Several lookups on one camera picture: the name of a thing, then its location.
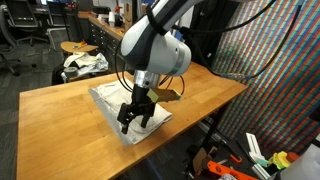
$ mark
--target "cardboard piece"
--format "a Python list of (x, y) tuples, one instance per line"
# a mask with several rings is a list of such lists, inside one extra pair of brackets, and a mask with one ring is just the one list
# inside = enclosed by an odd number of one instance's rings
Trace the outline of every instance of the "cardboard piece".
[(210, 152), (207, 154), (207, 152), (204, 150), (204, 148), (200, 148), (197, 155), (193, 158), (193, 161), (192, 161), (194, 171), (197, 172), (198, 170), (200, 170), (202, 168), (202, 161), (204, 159), (212, 160), (213, 158), (210, 156), (210, 154), (213, 152), (216, 152), (216, 151), (217, 151), (217, 148), (213, 146), (211, 148)]
[[(146, 8), (147, 5), (142, 5), (142, 13), (146, 14)], [(124, 11), (124, 32), (127, 32), (127, 30), (132, 26), (132, 4), (130, 3), (124, 3), (123, 7)]]

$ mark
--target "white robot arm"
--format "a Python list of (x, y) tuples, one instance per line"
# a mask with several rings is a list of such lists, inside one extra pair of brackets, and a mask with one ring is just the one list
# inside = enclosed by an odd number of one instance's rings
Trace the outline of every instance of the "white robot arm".
[[(160, 0), (150, 10), (156, 26), (166, 33), (190, 7), (200, 1)], [(126, 63), (135, 70), (170, 76), (183, 74), (191, 60), (189, 47), (169, 34), (159, 34), (149, 19), (149, 16), (142, 17), (125, 34), (121, 53)]]

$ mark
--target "wall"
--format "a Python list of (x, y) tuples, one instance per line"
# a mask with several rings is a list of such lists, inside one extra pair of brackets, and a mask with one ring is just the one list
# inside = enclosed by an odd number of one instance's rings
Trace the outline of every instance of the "wall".
[[(246, 21), (268, 2), (241, 4), (229, 26)], [(261, 69), (284, 37), (297, 4), (278, 0), (250, 25), (225, 33), (213, 69), (244, 74)], [(219, 126), (223, 133), (251, 132), (270, 149), (299, 153), (320, 133), (320, 123), (308, 117), (320, 104), (319, 22), (319, 1), (305, 1), (275, 62), (258, 78), (241, 81), (249, 88), (228, 108)]]

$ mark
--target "black cable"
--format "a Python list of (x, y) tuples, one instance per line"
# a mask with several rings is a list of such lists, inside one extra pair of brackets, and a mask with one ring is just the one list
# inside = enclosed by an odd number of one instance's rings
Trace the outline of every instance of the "black cable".
[(191, 34), (214, 34), (217, 32), (228, 32), (228, 31), (233, 31), (235, 29), (241, 28), (243, 26), (246, 26), (247, 24), (251, 23), (253, 20), (255, 20), (256, 18), (258, 18), (261, 14), (263, 14), (264, 12), (266, 12), (274, 3), (276, 2), (276, 0), (272, 0), (266, 7), (264, 7), (260, 12), (258, 12), (256, 15), (254, 15), (252, 18), (250, 18), (248, 21), (243, 22), (239, 25), (230, 27), (230, 28), (226, 28), (226, 29), (216, 29), (216, 30), (210, 30), (210, 31), (202, 31), (202, 30), (195, 30), (195, 29), (188, 29), (186, 27), (178, 27), (178, 26), (174, 26), (174, 29), (177, 29), (179, 31), (182, 31), (181, 33), (183, 34), (183, 32), (186, 33), (191, 33)]
[(171, 77), (171, 79), (170, 79), (170, 81), (169, 81), (169, 84), (167, 85), (166, 89), (169, 88), (169, 86), (171, 85), (172, 80), (173, 80), (173, 77)]
[(159, 86), (161, 86), (162, 84), (164, 84), (168, 79), (169, 79), (170, 76), (165, 76), (159, 83)]
[(184, 93), (184, 89), (185, 89), (185, 83), (184, 83), (184, 79), (183, 79), (183, 77), (182, 77), (182, 76), (180, 76), (180, 78), (181, 78), (181, 81), (182, 81), (182, 92), (181, 92), (181, 95), (183, 95), (183, 93)]
[(124, 62), (124, 63), (123, 63), (123, 66), (122, 66), (122, 72), (121, 72), (121, 74), (122, 74), (122, 80), (123, 80), (124, 84), (125, 84), (130, 90), (132, 90), (132, 88), (128, 85), (128, 83), (127, 83), (127, 81), (126, 81), (126, 78), (124, 78), (124, 69), (125, 69), (125, 67), (126, 67), (126, 63)]
[(120, 40), (119, 44), (117, 45), (117, 47), (116, 47), (116, 52), (114, 53), (114, 64), (115, 64), (114, 69), (115, 69), (115, 71), (116, 71), (117, 78), (118, 78), (119, 82), (121, 83), (121, 85), (122, 85), (127, 91), (132, 92), (132, 90), (131, 90), (130, 87), (128, 88), (128, 87), (126, 87), (126, 86), (123, 84), (123, 82), (121, 81), (121, 79), (120, 79), (120, 77), (119, 77), (119, 74), (118, 74), (117, 54), (118, 54), (119, 47), (120, 47), (121, 43), (122, 43), (122, 39)]
[(207, 61), (206, 61), (206, 60), (204, 59), (204, 57), (203, 57), (203, 54), (202, 54), (202, 52), (201, 52), (201, 49), (200, 49), (199, 44), (197, 43), (197, 41), (196, 41), (193, 37), (189, 37), (189, 38), (191, 39), (192, 45), (195, 47), (196, 53), (197, 53), (197, 54), (199, 55), (199, 57), (200, 57), (201, 63), (203, 63), (203, 64), (205, 65), (205, 67), (208, 69), (208, 71), (210, 71), (212, 74), (214, 74), (214, 75), (216, 75), (216, 76), (221, 76), (221, 74), (213, 71), (213, 70), (209, 67)]
[(276, 58), (277, 55), (279, 54), (282, 46), (284, 45), (284, 43), (286, 42), (287, 38), (289, 37), (289, 35), (290, 35), (290, 33), (291, 33), (291, 31), (292, 31), (292, 29), (293, 29), (293, 27), (294, 27), (297, 19), (298, 19), (299, 13), (300, 13), (300, 11), (301, 11), (301, 7), (302, 7), (302, 5), (299, 5), (299, 6), (298, 6), (298, 8), (297, 8), (297, 10), (296, 10), (296, 13), (295, 13), (295, 15), (294, 15), (294, 18), (293, 18), (293, 20), (292, 20), (292, 22), (291, 22), (291, 24), (290, 24), (290, 27), (289, 27), (288, 31), (286, 32), (285, 37), (282, 39), (280, 45), (278, 46), (276, 52), (273, 54), (273, 56), (271, 57), (271, 59), (265, 64), (265, 66), (264, 66), (259, 72), (257, 72), (257, 73), (254, 74), (254, 75), (243, 75), (243, 74), (237, 74), (237, 73), (220, 74), (220, 73), (217, 73), (217, 72), (213, 71), (213, 70), (209, 67), (207, 61), (204, 59), (203, 54), (202, 54), (202, 52), (201, 52), (201, 49), (200, 49), (200, 47), (199, 47), (199, 44), (196, 42), (196, 40), (195, 40), (192, 36), (189, 36), (189, 38), (191, 39), (192, 44), (193, 44), (193, 46), (195, 47), (195, 51), (196, 51), (196, 53), (198, 53), (201, 62), (205, 65), (205, 67), (206, 67), (212, 74), (214, 74), (214, 75), (216, 75), (216, 76), (225, 77), (225, 78), (230, 78), (230, 79), (236, 79), (236, 80), (243, 80), (243, 79), (255, 78), (255, 77), (259, 76), (262, 72), (264, 72), (264, 71), (272, 64), (272, 62), (275, 60), (275, 58)]
[(301, 11), (301, 7), (302, 7), (302, 5), (299, 5), (299, 6), (298, 6), (297, 11), (296, 11), (296, 13), (295, 13), (295, 15), (294, 15), (294, 18), (293, 18), (293, 20), (292, 20), (292, 22), (291, 22), (291, 24), (290, 24), (290, 27), (289, 27), (286, 35), (285, 35), (284, 38), (282, 39), (280, 45), (278, 46), (276, 52), (273, 54), (273, 56), (271, 57), (271, 59), (267, 62), (267, 64), (266, 64), (259, 72), (257, 72), (257, 73), (254, 74), (254, 75), (251, 75), (249, 78), (255, 78), (255, 77), (259, 76), (259, 75), (260, 75), (263, 71), (265, 71), (265, 70), (270, 66), (270, 64), (275, 60), (275, 58), (276, 58), (277, 55), (279, 54), (280, 50), (282, 49), (282, 46), (284, 45), (284, 43), (285, 43), (286, 40), (288, 39), (288, 37), (289, 37), (289, 35), (290, 35), (290, 33), (291, 33), (291, 31), (292, 31), (292, 29), (293, 29), (293, 27), (294, 27), (297, 19), (298, 19), (299, 13), (300, 13), (300, 11)]

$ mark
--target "cabinet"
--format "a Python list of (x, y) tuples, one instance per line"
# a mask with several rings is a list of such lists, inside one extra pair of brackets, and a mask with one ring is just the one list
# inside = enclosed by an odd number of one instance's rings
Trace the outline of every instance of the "cabinet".
[[(106, 60), (109, 63), (109, 69), (112, 73), (115, 73), (115, 53), (117, 46), (119, 45), (119, 40), (110, 35), (106, 30), (102, 28), (103, 26), (99, 27), (95, 23), (90, 21), (90, 30), (92, 33), (92, 39), (94, 42), (94, 45), (99, 46), (98, 49), (96, 49), (96, 53), (102, 53)], [(130, 70), (127, 65), (125, 65), (125, 62), (123, 60), (123, 56), (120, 52), (120, 47), (117, 53), (117, 70), (118, 72), (122, 71), (123, 66), (124, 70)]]

